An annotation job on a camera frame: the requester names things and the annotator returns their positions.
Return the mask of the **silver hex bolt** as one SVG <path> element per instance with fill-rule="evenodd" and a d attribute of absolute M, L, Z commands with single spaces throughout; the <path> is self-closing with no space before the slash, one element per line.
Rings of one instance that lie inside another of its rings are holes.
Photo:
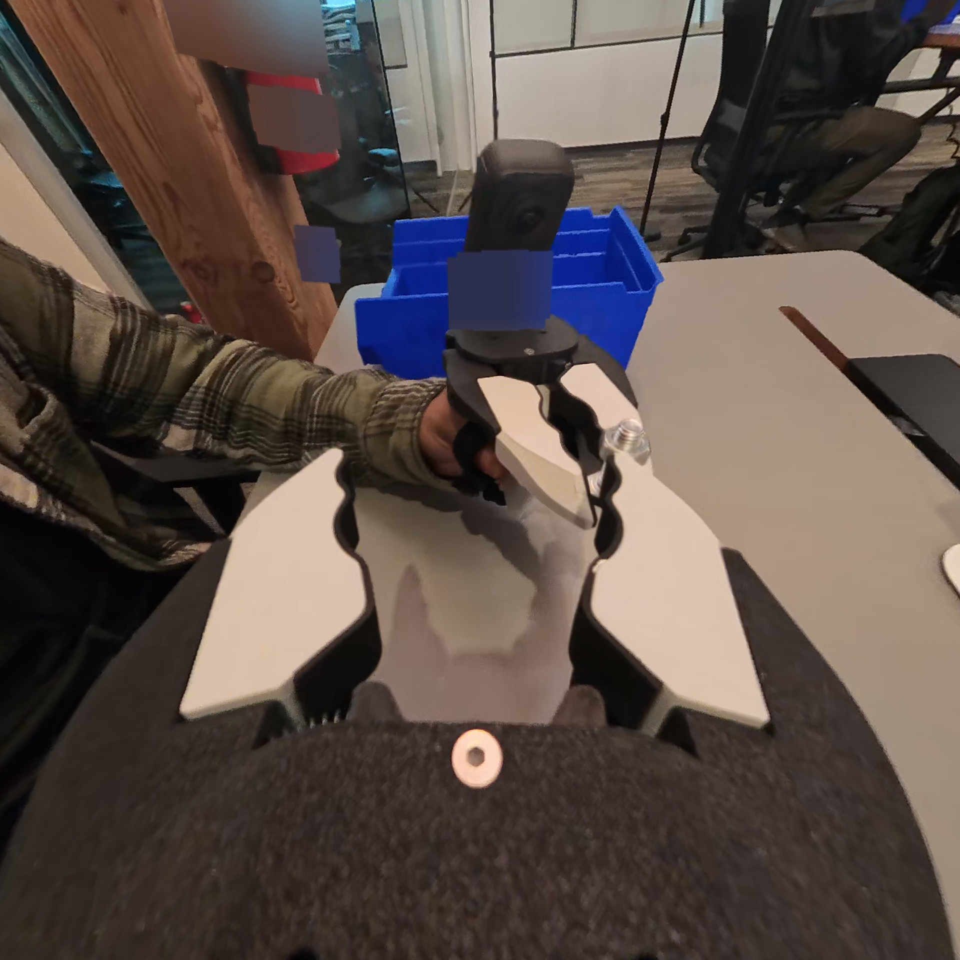
<path fill-rule="evenodd" d="M 644 465 L 649 460 L 650 453 L 649 438 L 642 422 L 635 416 L 621 419 L 602 433 L 599 454 L 605 461 L 617 454 L 623 454 Z"/>

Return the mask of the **person's left forearm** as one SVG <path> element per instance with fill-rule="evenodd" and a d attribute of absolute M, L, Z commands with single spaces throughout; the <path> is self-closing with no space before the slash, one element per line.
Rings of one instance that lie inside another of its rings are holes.
<path fill-rule="evenodd" d="M 188 332 L 175 340 L 172 400 L 155 434 L 165 448 L 277 472 L 339 449 L 363 484 L 451 486 L 428 467 L 418 436 L 441 380 L 377 367 L 336 374 L 203 327 L 189 342 Z"/>

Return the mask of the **person's left hand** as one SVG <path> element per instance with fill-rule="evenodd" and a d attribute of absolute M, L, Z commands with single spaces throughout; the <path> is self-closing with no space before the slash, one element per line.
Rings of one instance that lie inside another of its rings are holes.
<path fill-rule="evenodd" d="M 451 405 L 448 388 L 444 387 L 427 404 L 417 436 L 424 462 L 440 478 L 454 481 L 464 475 L 462 463 L 454 452 L 454 442 L 468 425 L 468 421 Z M 498 485 L 511 476 L 498 459 L 493 445 L 488 444 L 476 452 L 473 466 Z"/>

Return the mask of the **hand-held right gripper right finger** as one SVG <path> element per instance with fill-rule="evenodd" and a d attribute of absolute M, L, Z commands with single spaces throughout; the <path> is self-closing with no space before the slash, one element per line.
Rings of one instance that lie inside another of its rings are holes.
<path fill-rule="evenodd" d="M 576 686 L 606 723 L 660 730 L 678 710 L 752 729 L 770 723 L 717 536 L 648 465 L 608 456 L 598 556 L 569 642 Z"/>

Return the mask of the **black flat tablet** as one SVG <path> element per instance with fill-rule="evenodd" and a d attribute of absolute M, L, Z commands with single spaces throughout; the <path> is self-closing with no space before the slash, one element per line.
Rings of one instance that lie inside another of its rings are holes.
<path fill-rule="evenodd" d="M 959 365 L 943 354 L 852 358 L 847 378 L 945 474 L 959 468 Z"/>

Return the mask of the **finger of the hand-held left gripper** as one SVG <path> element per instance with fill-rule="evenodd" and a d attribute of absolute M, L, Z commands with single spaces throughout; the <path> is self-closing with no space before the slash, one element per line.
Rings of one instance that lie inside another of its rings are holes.
<path fill-rule="evenodd" d="M 586 476 L 545 417 L 539 388 L 502 375 L 483 377 L 477 384 L 499 427 L 494 451 L 510 476 L 557 516 L 592 529 L 594 506 Z"/>
<path fill-rule="evenodd" d="M 598 365 L 575 365 L 559 378 L 557 419 L 569 450 L 588 481 L 601 481 L 607 460 L 599 444 L 604 429 L 640 412 L 614 379 Z"/>

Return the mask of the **white door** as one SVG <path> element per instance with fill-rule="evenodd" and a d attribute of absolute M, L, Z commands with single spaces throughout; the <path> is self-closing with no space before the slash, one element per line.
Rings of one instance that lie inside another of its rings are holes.
<path fill-rule="evenodd" d="M 1 94 L 1 235 L 92 289 L 149 306 L 5 93 Z"/>

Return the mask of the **blue plastic bin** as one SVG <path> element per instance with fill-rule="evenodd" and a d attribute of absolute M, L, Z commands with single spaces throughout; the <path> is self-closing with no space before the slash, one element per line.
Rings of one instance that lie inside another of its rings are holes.
<path fill-rule="evenodd" d="M 400 221 L 392 267 L 378 296 L 358 296 L 356 344 L 366 365 L 407 379 L 438 378 L 449 329 L 448 261 L 462 252 L 466 215 Z M 551 309 L 622 367 L 664 277 L 637 227 L 569 208 L 554 240 Z"/>

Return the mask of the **black backpack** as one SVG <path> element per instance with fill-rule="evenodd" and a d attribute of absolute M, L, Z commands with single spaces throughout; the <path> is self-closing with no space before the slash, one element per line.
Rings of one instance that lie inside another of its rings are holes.
<path fill-rule="evenodd" d="M 957 303 L 959 163 L 925 176 L 858 253 L 921 294 Z"/>

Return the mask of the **person's torso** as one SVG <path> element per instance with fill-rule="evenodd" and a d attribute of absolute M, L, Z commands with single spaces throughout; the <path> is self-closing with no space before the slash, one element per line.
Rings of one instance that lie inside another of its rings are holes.
<path fill-rule="evenodd" d="M 2 241 L 3 844 L 81 700 L 212 542 L 102 449 L 262 470 L 285 365 Z"/>

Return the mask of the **wooden post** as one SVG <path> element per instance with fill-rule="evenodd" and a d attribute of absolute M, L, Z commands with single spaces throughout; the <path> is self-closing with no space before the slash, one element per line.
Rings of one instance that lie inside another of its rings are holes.
<path fill-rule="evenodd" d="M 27 35 L 214 330 L 312 361 L 337 313 L 303 281 L 290 176 L 259 170 L 221 78 L 157 1 L 13 1 Z"/>

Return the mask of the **black stand pole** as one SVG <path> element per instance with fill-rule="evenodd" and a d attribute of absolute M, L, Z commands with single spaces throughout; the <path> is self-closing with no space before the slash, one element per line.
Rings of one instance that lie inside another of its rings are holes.
<path fill-rule="evenodd" d="M 693 19 L 693 12 L 696 2 L 690 0 L 686 5 L 686 12 L 683 19 L 681 32 L 678 40 L 678 50 L 674 62 L 673 72 L 670 78 L 668 94 L 662 113 L 659 118 L 658 137 L 655 144 L 654 156 L 651 164 L 651 170 L 648 177 L 646 194 L 641 211 L 639 232 L 643 239 L 648 243 L 656 243 L 663 235 L 662 230 L 650 221 L 650 214 L 656 191 L 657 178 L 660 171 L 663 153 L 666 147 L 667 133 L 673 113 L 676 92 L 678 89 L 679 78 L 682 70 L 683 59 L 690 37 L 690 28 Z"/>

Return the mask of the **black office chair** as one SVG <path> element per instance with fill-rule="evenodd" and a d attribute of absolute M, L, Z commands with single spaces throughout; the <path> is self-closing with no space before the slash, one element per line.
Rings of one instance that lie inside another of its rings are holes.
<path fill-rule="evenodd" d="M 688 228 L 686 251 L 725 258 L 750 245 L 750 201 L 775 201 L 788 146 L 805 126 L 842 116 L 844 106 L 780 109 L 786 79 L 814 13 L 825 2 L 780 2 L 774 20 L 767 1 L 725 2 L 716 100 L 691 167 L 716 192 L 705 227 Z"/>
<path fill-rule="evenodd" d="M 410 215 L 398 150 L 361 150 L 321 171 L 294 176 L 308 224 L 369 227 Z"/>

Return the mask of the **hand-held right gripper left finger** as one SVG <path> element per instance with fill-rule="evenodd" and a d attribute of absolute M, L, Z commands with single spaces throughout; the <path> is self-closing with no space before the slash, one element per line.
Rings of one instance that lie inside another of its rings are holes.
<path fill-rule="evenodd" d="M 248 509 L 229 539 L 181 717 L 276 704 L 291 721 L 345 718 L 378 665 L 378 615 L 357 546 L 340 449 Z"/>

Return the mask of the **red wall-mounted holder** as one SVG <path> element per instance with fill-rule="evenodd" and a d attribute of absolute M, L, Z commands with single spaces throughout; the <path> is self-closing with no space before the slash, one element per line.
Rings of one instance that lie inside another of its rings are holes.
<path fill-rule="evenodd" d="M 243 79 L 254 139 L 280 174 L 317 172 L 339 161 L 337 103 L 318 78 L 246 71 Z"/>

